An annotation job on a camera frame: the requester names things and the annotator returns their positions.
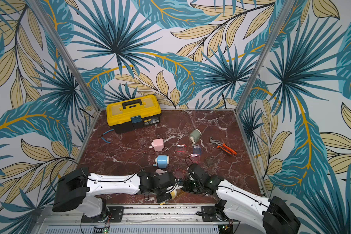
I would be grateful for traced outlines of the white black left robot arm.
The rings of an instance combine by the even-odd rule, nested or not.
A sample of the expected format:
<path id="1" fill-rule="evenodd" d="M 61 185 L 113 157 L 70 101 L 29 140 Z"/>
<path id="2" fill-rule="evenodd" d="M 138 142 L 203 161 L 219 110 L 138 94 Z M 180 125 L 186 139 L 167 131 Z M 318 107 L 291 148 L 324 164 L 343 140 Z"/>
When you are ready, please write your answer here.
<path id="1" fill-rule="evenodd" d="M 87 167 L 76 169 L 57 182 L 52 211 L 64 213 L 78 210 L 88 218 L 107 213 L 106 201 L 100 195 L 154 195 L 161 202 L 173 199 L 183 182 L 169 171 L 163 173 L 141 170 L 131 175 L 99 175 Z"/>

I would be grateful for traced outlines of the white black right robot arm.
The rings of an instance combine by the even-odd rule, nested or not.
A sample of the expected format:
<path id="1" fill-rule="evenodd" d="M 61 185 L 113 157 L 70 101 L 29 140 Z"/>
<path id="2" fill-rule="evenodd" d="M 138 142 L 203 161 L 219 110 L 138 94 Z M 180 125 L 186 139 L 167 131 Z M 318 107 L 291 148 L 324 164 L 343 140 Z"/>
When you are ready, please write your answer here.
<path id="1" fill-rule="evenodd" d="M 218 175 L 209 175 L 198 164 L 187 168 L 189 177 L 179 185 L 187 193 L 215 196 L 216 214 L 223 218 L 242 221 L 264 234 L 297 234 L 301 222 L 286 204 L 274 196 L 261 197 L 238 188 Z"/>

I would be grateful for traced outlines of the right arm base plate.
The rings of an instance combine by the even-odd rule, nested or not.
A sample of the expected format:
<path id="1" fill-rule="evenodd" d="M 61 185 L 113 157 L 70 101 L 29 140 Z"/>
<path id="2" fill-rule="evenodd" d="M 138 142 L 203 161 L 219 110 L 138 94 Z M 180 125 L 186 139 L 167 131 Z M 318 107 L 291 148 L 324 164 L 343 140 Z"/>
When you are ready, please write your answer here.
<path id="1" fill-rule="evenodd" d="M 218 216 L 217 207 L 215 206 L 202 206 L 201 213 L 203 222 L 222 222 L 222 219 Z"/>

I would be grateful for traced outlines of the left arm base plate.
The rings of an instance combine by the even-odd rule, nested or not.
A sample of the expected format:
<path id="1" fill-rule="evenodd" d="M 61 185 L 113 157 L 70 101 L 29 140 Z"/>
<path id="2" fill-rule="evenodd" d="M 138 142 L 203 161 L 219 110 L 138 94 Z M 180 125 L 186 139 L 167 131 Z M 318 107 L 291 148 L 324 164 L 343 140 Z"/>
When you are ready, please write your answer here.
<path id="1" fill-rule="evenodd" d="M 123 212 L 123 206 L 108 206 L 102 215 L 98 215 L 92 218 L 83 215 L 82 223 L 120 223 L 122 221 Z"/>

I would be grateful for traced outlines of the yellow transparent tray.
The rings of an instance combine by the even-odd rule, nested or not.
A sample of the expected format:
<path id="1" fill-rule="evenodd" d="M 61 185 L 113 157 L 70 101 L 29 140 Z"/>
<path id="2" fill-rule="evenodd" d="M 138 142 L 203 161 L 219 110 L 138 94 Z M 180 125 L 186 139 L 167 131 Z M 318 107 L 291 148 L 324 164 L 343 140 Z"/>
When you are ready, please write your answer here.
<path id="1" fill-rule="evenodd" d="M 179 197 L 179 196 L 183 195 L 184 193 L 185 192 L 183 190 L 177 189 L 175 195 L 176 195 L 176 197 Z"/>

